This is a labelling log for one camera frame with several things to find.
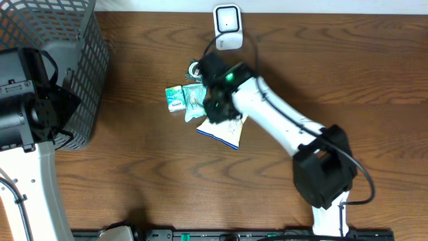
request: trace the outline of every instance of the plastic basket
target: plastic basket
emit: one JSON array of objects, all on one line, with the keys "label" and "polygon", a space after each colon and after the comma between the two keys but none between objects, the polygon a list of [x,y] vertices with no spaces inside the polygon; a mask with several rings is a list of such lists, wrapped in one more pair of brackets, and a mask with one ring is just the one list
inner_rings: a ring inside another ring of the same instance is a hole
[{"label": "plastic basket", "polygon": [[[58,65],[57,84],[82,99],[64,128],[74,139],[62,149],[89,143],[104,87],[110,54],[94,7],[95,0],[0,0],[0,50],[46,50]],[[44,62],[51,76],[54,67]],[[56,148],[69,139],[58,134]]]}]

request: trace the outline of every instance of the green led indicator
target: green led indicator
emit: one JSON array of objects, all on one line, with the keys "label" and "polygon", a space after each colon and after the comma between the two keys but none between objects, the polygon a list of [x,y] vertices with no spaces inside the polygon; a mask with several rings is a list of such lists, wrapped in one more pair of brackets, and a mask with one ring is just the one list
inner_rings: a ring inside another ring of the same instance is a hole
[{"label": "green led indicator", "polygon": [[233,80],[233,73],[229,73],[228,75],[226,75],[226,81],[230,82]]}]

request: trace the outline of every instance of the wooden table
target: wooden table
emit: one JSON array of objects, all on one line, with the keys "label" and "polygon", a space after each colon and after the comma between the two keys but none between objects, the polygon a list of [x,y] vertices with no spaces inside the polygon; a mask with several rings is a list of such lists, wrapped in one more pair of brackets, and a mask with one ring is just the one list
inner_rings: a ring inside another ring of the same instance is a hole
[{"label": "wooden table", "polygon": [[[57,153],[70,226],[98,229],[132,216],[177,229],[283,229],[312,225],[286,152],[252,120],[238,151],[170,113],[165,88],[187,84],[191,58],[213,37],[210,13],[97,13],[112,48],[90,146]],[[348,207],[356,228],[397,240],[428,229],[428,17],[244,14],[261,75],[308,117],[339,124],[370,171],[377,197]],[[247,41],[233,53],[253,62]],[[360,174],[350,200],[368,196]],[[9,240],[0,209],[0,239]]]}]

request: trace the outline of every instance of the white wall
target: white wall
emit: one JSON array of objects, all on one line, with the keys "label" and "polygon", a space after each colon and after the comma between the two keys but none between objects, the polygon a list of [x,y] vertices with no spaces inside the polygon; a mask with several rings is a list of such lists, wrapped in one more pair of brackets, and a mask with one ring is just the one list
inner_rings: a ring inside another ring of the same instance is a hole
[{"label": "white wall", "polygon": [[212,12],[223,3],[245,13],[428,14],[428,0],[97,0],[96,10]]}]

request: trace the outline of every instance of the laundry basket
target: laundry basket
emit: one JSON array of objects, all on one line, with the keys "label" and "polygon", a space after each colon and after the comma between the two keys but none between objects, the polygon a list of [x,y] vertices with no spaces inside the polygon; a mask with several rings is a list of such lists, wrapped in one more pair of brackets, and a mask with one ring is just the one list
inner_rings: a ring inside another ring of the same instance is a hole
[{"label": "laundry basket", "polygon": [[[110,54],[94,7],[95,0],[0,0],[0,50],[46,50],[58,65],[57,85],[82,99],[64,127],[73,137],[58,134],[56,148],[85,147],[96,120]],[[50,77],[54,67],[44,62]]]}]

